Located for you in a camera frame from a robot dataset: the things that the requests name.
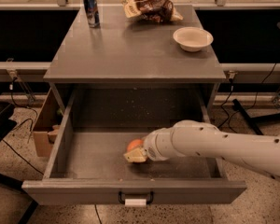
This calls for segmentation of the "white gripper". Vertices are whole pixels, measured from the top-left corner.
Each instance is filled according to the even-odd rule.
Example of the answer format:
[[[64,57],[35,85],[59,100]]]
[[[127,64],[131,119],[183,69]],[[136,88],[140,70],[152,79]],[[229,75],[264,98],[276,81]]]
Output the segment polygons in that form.
[[[152,161],[164,161],[165,158],[160,154],[157,149],[157,136],[156,131],[148,134],[144,138],[144,148],[137,147],[124,154],[124,158],[127,162],[141,163],[147,160],[149,157]]]

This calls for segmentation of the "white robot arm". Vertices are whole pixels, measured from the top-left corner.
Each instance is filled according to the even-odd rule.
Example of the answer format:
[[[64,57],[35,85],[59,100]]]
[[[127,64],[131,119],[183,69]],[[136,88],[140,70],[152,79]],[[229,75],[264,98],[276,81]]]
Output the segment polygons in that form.
[[[222,159],[280,181],[280,136],[225,133],[205,122],[182,120],[158,129],[133,140],[124,153],[136,163],[194,156]]]

